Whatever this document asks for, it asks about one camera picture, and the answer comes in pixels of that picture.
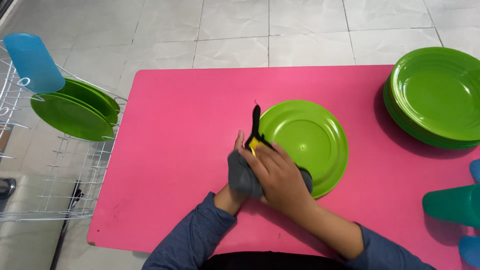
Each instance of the sleeve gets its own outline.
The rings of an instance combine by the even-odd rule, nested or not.
[[[158,244],[142,270],[196,270],[212,255],[220,238],[237,220],[217,208],[213,192]]]
[[[404,247],[359,224],[363,252],[345,265],[355,270],[435,270]]]

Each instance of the white tile floor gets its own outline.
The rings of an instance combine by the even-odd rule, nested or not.
[[[140,69],[394,64],[430,46],[480,58],[480,1],[23,0],[11,32],[128,97]],[[87,229],[71,223],[58,269],[141,267],[143,254],[87,245]]]

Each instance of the green plate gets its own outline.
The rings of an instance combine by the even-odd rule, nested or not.
[[[480,61],[460,51],[417,49],[390,80],[400,109],[425,130],[457,141],[480,140]]]
[[[332,190],[347,168],[345,132],[337,119],[316,103],[289,100],[272,106],[260,117],[259,132],[308,170],[314,198]]]
[[[39,94],[45,101],[32,99],[30,105],[42,120],[66,134],[89,141],[113,137],[113,129],[104,117],[61,95]]]
[[[426,144],[446,149],[470,148],[480,144],[480,141],[447,141],[445,138],[438,137],[427,130],[424,130],[415,122],[406,118],[406,115],[398,108],[396,102],[392,100],[389,80],[387,80],[384,84],[384,102],[390,116],[393,118],[395,123],[397,123],[404,131],[412,135],[414,138]]]
[[[65,86],[56,93],[76,98],[97,109],[111,126],[118,122],[118,115],[112,105],[99,93],[73,80],[65,80]]]
[[[120,106],[118,105],[118,103],[111,96],[107,95],[104,91],[96,88],[95,86],[93,86],[91,84],[88,84],[88,83],[85,83],[85,82],[82,82],[82,81],[76,81],[76,80],[72,80],[72,79],[69,79],[69,78],[65,78],[65,81],[69,81],[69,82],[73,82],[73,83],[85,86],[85,87],[99,93],[108,103],[110,103],[110,105],[113,107],[113,109],[115,110],[115,112],[117,114],[120,113]]]

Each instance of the stack of green plates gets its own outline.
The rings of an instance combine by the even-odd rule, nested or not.
[[[432,146],[480,144],[480,61],[454,49],[417,49],[396,63],[384,102],[407,133]]]
[[[44,101],[32,99],[35,113],[54,128],[89,141],[110,140],[118,121],[120,106],[93,85],[65,79],[57,92],[39,94]]]

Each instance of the teal cup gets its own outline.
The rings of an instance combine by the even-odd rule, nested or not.
[[[422,205],[436,219],[480,229],[480,184],[429,192]]]

